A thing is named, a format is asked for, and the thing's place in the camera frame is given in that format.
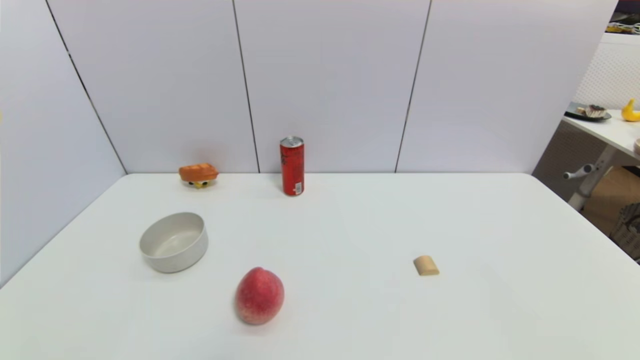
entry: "yellow banana toy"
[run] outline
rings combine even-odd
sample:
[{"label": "yellow banana toy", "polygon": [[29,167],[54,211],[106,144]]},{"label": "yellow banana toy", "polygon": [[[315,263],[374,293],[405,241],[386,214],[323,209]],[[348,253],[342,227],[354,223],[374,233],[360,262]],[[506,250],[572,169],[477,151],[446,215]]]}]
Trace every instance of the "yellow banana toy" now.
[{"label": "yellow banana toy", "polygon": [[626,121],[631,121],[631,122],[636,122],[636,121],[640,121],[640,112],[634,112],[634,102],[636,100],[635,99],[631,99],[629,100],[629,103],[622,108],[622,117],[626,120]]}]

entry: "desk leg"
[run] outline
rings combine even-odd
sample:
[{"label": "desk leg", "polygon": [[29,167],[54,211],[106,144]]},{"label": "desk leg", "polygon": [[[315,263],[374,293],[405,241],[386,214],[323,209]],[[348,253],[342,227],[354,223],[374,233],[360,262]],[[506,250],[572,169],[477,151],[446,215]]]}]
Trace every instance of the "desk leg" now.
[{"label": "desk leg", "polygon": [[604,151],[602,151],[598,161],[594,164],[596,169],[584,178],[584,181],[580,184],[578,191],[576,191],[571,196],[571,199],[569,199],[569,205],[571,205],[572,208],[580,211],[584,207],[584,203],[591,197],[593,189],[611,167],[613,157],[616,155],[617,151],[618,150],[611,145],[607,145]]}]

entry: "wooden floor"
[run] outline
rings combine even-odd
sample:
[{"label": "wooden floor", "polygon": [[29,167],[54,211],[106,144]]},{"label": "wooden floor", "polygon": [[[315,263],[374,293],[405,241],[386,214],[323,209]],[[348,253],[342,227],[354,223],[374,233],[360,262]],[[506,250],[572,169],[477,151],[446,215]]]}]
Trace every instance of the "wooden floor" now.
[{"label": "wooden floor", "polygon": [[614,167],[593,190],[582,216],[608,236],[618,221],[620,209],[633,202],[640,202],[640,177]]}]

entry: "plate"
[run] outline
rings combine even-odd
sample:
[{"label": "plate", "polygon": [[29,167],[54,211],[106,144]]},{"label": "plate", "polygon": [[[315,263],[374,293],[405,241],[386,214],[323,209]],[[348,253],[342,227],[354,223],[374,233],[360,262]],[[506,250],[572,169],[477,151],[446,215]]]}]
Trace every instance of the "plate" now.
[{"label": "plate", "polygon": [[611,119],[611,114],[606,113],[603,117],[588,117],[578,112],[578,108],[588,108],[589,105],[581,104],[579,102],[571,102],[569,107],[564,112],[564,115],[572,119],[591,121],[591,122],[603,122]]}]

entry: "white partition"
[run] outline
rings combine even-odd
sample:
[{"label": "white partition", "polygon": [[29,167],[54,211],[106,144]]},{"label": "white partition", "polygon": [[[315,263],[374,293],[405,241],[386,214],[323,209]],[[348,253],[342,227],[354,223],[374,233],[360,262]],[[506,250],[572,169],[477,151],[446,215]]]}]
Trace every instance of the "white partition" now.
[{"label": "white partition", "polygon": [[124,170],[45,1],[3,0],[0,284]]},{"label": "white partition", "polygon": [[617,0],[433,0],[397,171],[531,173]]},{"label": "white partition", "polygon": [[621,109],[631,98],[640,101],[640,36],[604,34],[573,100]]},{"label": "white partition", "polygon": [[260,170],[393,172],[429,0],[236,1]]},{"label": "white partition", "polygon": [[129,172],[256,172],[230,0],[49,0]]}]

